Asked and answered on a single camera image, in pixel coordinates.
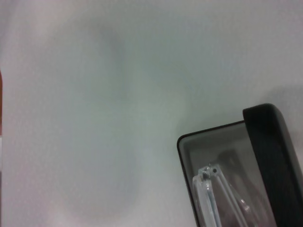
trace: black lid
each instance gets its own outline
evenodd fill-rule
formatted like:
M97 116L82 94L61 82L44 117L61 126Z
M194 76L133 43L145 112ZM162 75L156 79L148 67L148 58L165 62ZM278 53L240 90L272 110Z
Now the black lid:
M302 172L282 114L263 104L243 116L277 226L302 227Z

